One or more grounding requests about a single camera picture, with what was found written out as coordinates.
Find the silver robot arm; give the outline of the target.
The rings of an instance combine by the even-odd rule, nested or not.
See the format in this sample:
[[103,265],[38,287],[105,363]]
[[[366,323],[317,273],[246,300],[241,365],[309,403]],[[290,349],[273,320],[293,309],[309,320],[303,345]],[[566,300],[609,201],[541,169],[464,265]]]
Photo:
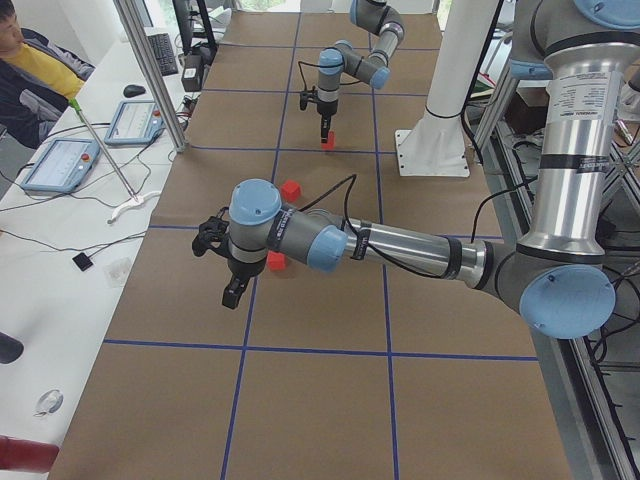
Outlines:
[[635,1],[521,1],[512,63],[549,79],[549,107],[528,232],[514,247],[421,234],[284,203],[262,179],[238,184],[203,223],[196,256],[213,251],[231,271],[222,302],[236,308],[269,252],[326,272],[343,258],[460,280],[558,339],[585,336],[611,316],[616,292],[595,231],[623,75],[639,56]]
[[310,103],[320,115],[320,142],[323,149],[334,145],[331,120],[337,114],[342,77],[347,75],[357,83],[374,90],[382,89],[390,77],[390,60],[405,37],[401,15],[385,1],[361,0],[351,3],[352,24],[377,38],[371,51],[359,53],[347,40],[338,40],[323,49],[312,66],[317,70],[317,82],[299,93],[299,108]]

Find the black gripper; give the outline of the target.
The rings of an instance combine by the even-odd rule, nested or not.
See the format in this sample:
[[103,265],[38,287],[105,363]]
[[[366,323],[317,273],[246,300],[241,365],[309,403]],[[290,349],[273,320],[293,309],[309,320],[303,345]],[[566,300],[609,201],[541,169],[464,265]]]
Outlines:
[[316,105],[316,111],[321,116],[321,140],[328,141],[331,132],[331,117],[337,113],[338,90],[324,90],[313,87],[299,93],[299,107],[305,111],[309,104]]
[[196,257],[212,251],[227,260],[233,276],[223,290],[222,305],[229,309],[239,306],[250,278],[265,268],[265,250],[248,251],[236,246],[230,236],[229,222],[220,217],[212,216],[199,225],[191,248]]

